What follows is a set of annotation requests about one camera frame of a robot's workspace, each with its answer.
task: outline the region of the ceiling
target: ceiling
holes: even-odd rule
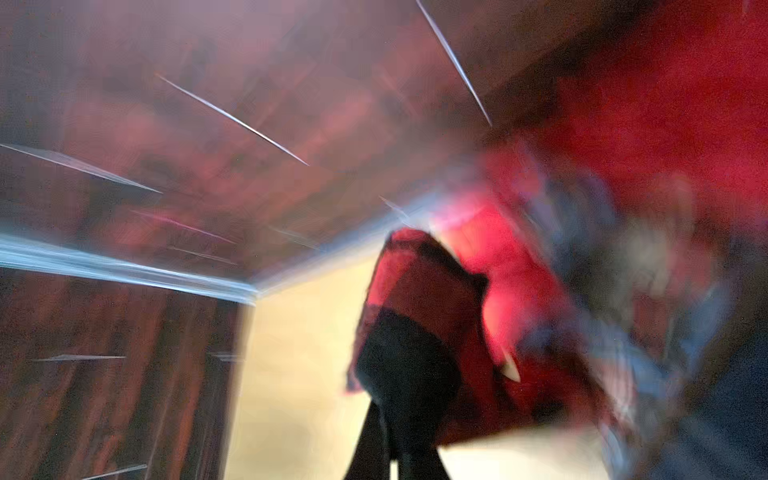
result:
[[[543,102],[551,72],[531,68],[609,3],[3,2],[0,227],[185,272],[278,271]]]

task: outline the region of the wooden ceiling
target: wooden ceiling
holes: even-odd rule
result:
[[[277,271],[434,188],[492,131],[477,100],[496,128],[545,101],[542,59],[615,3],[3,2],[0,225]]]

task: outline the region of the red and black fabric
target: red and black fabric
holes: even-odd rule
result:
[[[359,321],[349,386],[372,405],[347,480],[447,478],[435,447],[533,425],[505,392],[482,332],[487,280],[425,232],[387,240]]]

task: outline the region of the yellow wall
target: yellow wall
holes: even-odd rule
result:
[[[345,263],[257,301],[243,333],[226,480],[343,478],[369,401],[343,389],[375,262]],[[453,480],[607,478],[592,429],[515,432],[441,456]]]

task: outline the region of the beige blurred object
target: beige blurred object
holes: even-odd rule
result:
[[[377,255],[257,300],[247,325],[226,480],[341,480],[368,408],[344,393]],[[594,430],[538,429],[441,451],[452,480],[607,478]]]

